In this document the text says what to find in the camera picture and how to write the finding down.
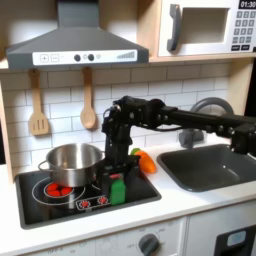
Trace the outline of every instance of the countertop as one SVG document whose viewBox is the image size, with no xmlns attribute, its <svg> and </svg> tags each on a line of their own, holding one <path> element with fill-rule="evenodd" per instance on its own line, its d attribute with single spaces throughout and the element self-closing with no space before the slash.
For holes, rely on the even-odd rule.
<svg viewBox="0 0 256 256">
<path fill-rule="evenodd" d="M 228 141 L 208 135 L 207 142 L 199 146 L 219 143 Z M 180 149 L 179 144 L 171 144 L 145 150 L 156 160 L 160 153 Z M 15 184 L 8 185 L 7 168 L 0 166 L 0 255 L 42 250 L 256 198 L 256 182 L 192 193 L 180 188 L 159 165 L 157 168 L 158 172 L 148 178 L 162 196 L 159 201 L 24 230 L 20 227 Z"/>
</svg>

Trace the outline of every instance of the stainless steel pot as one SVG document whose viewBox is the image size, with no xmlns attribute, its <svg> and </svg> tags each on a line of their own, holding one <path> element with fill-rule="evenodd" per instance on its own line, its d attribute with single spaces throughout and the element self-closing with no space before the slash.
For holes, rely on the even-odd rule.
<svg viewBox="0 0 256 256">
<path fill-rule="evenodd" d="M 51 150 L 38 168 L 49 171 L 53 182 L 61 186 L 83 187 L 96 181 L 96 166 L 102 158 L 102 152 L 94 146 L 67 144 Z M 48 170 L 41 168 L 45 162 Z"/>
</svg>

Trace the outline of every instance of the faucet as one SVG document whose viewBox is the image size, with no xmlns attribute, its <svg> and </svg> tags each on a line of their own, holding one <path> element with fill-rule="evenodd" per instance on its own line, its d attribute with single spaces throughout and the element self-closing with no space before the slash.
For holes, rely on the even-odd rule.
<svg viewBox="0 0 256 256">
<path fill-rule="evenodd" d="M 198 101 L 192 108 L 191 112 L 199 112 L 202 108 L 209 105 L 217 105 L 222 107 L 227 114 L 234 115 L 234 110 L 231 105 L 220 98 L 206 98 Z M 193 149 L 193 144 L 195 141 L 203 141 L 204 134 L 202 131 L 195 131 L 194 129 L 185 129 L 179 134 L 179 142 L 181 147 L 187 149 Z"/>
</svg>

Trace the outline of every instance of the digital clock display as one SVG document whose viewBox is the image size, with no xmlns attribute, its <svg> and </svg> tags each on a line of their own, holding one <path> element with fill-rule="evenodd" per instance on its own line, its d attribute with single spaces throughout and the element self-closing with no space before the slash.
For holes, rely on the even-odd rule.
<svg viewBox="0 0 256 256">
<path fill-rule="evenodd" d="M 239 9 L 256 9 L 256 1 L 240 0 Z"/>
</svg>

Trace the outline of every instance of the black cable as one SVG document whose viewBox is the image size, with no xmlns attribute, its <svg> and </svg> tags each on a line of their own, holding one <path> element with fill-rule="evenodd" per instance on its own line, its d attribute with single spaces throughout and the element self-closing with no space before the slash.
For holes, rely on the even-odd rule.
<svg viewBox="0 0 256 256">
<path fill-rule="evenodd" d="M 142 127 L 142 128 L 145 128 L 145 129 L 148 129 L 148 130 L 151 130 L 151 131 L 155 131 L 155 132 L 175 132 L 175 131 L 179 131 L 179 130 L 183 130 L 184 129 L 184 127 L 176 127 L 176 128 L 171 128 L 171 129 L 158 129 L 158 128 L 156 128 L 156 129 L 152 129 L 152 128 L 149 128 L 149 127 L 147 127 L 147 126 L 140 126 L 140 127 Z"/>
</svg>

